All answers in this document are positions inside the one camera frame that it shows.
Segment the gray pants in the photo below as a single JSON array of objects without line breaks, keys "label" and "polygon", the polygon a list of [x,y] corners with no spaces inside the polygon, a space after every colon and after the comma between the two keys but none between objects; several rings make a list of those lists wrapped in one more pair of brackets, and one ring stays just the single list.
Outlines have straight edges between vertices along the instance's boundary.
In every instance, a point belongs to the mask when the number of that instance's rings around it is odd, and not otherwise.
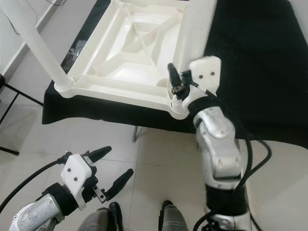
[{"label": "gray pants", "polygon": [[[81,224],[78,231],[116,231],[115,220],[107,208],[90,214]],[[182,213],[174,206],[168,205],[164,210],[162,231],[188,231]]]},{"label": "gray pants", "polygon": [[117,231],[117,225],[109,209],[102,208],[87,216],[78,231]]},{"label": "gray pants", "polygon": [[188,231],[182,213],[174,205],[168,205],[164,210],[162,231]]}]

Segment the black tripod leg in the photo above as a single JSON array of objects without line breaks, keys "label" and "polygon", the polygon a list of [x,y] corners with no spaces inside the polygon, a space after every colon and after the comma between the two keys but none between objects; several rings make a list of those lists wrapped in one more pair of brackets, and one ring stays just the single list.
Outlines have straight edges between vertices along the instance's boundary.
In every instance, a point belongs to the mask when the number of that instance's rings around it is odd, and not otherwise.
[{"label": "black tripod leg", "polygon": [[6,109],[5,113],[3,114],[2,118],[0,119],[0,124],[2,123],[2,121],[4,120],[4,118],[6,117],[6,114],[9,112],[10,108],[13,106],[13,103],[15,102],[15,100],[18,97],[18,93],[15,95],[14,99],[12,100],[12,102],[10,103],[8,109]]},{"label": "black tripod leg", "polygon": [[44,105],[44,104],[41,103],[40,101],[37,101],[36,99],[33,99],[32,97],[30,97],[30,96],[24,94],[23,92],[17,90],[16,88],[13,88],[12,86],[8,85],[7,83],[4,83],[3,85],[4,85],[5,87],[7,87],[7,88],[9,88],[9,89],[11,89],[11,90],[17,92],[18,94],[21,94],[22,96],[26,97],[27,99],[29,99],[29,100],[31,100],[31,101],[33,101],[33,102],[35,102],[35,103],[41,105],[41,106]]},{"label": "black tripod leg", "polygon": [[19,155],[19,152],[13,151],[13,150],[7,149],[7,148],[2,148],[2,147],[0,147],[0,151],[4,151],[4,152],[7,152],[7,153],[11,153],[11,154],[13,154],[13,155]]}]

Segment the black table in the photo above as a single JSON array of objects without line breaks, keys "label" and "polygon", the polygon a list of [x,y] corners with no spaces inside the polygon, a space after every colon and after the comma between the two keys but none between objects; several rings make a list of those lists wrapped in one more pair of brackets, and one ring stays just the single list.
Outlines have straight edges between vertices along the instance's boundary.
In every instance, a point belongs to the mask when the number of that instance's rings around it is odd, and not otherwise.
[{"label": "black table", "polygon": [[[62,68],[68,72],[109,5],[98,0]],[[205,55],[222,61],[217,96],[259,139],[308,148],[308,46],[286,0],[218,0]],[[192,117],[86,96],[45,92],[43,124],[86,117],[135,126],[195,132]],[[237,131],[236,137],[243,135]]]}]

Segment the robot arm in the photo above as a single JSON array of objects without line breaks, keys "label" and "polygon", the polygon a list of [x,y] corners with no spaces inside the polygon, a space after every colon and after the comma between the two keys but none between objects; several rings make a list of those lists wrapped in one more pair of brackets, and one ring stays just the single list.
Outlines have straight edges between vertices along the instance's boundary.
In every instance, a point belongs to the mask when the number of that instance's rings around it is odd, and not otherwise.
[{"label": "robot arm", "polygon": [[217,230],[251,231],[245,188],[233,194],[243,170],[240,152],[234,139],[234,125],[216,106],[200,111],[193,123],[202,152],[206,187],[205,211],[208,213],[219,209],[219,214],[211,218],[211,226]]},{"label": "robot arm", "polygon": [[94,163],[103,158],[111,147],[104,147],[92,153],[72,154],[63,157],[65,166],[61,173],[64,185],[55,183],[48,187],[35,202],[23,207],[14,217],[10,231],[52,231],[55,225],[64,220],[77,208],[83,210],[86,203],[97,197],[101,203],[111,200],[126,185],[133,175],[129,169],[120,176],[105,192],[97,186]]},{"label": "robot arm", "polygon": [[169,64],[173,87],[173,110],[194,116],[196,139],[202,152],[203,177],[206,187],[206,213],[217,210],[210,219],[212,230],[251,231],[245,188],[236,194],[244,165],[235,143],[235,128],[221,108],[208,99],[206,90],[215,93],[219,86],[220,59],[204,57],[193,61],[190,70],[180,75]]}]

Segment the person's leg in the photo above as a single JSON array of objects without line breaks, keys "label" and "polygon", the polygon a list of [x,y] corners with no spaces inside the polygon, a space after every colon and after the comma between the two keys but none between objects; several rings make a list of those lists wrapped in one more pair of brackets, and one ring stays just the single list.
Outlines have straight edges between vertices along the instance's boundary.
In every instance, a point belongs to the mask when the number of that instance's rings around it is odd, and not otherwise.
[{"label": "person's leg", "polygon": [[165,201],[160,211],[159,231],[188,231],[186,222],[182,213],[172,204],[171,201]]},{"label": "person's leg", "polygon": [[108,208],[102,208],[90,214],[78,231],[116,231],[116,221]]}]

